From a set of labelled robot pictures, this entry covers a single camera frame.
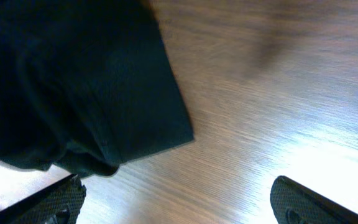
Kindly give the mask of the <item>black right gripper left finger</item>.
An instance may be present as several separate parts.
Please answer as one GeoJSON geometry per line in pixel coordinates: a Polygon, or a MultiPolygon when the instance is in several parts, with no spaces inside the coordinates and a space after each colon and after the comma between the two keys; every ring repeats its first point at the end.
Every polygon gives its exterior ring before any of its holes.
{"type": "Polygon", "coordinates": [[[0,224],[75,224],[86,197],[76,174],[0,211],[0,224]]]}

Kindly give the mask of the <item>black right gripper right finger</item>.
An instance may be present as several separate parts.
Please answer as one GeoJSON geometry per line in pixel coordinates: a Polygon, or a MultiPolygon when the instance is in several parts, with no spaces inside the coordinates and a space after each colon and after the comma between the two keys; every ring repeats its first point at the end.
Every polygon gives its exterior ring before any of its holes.
{"type": "Polygon", "coordinates": [[[278,224],[358,224],[358,214],[281,175],[270,191],[278,224]]]}

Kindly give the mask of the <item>black t-shirt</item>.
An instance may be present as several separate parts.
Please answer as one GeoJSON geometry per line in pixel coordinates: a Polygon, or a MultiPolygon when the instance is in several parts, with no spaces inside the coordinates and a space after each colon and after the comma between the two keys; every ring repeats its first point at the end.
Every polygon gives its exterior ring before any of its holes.
{"type": "Polygon", "coordinates": [[[0,161],[110,176],[193,139],[147,1],[0,0],[0,161]]]}

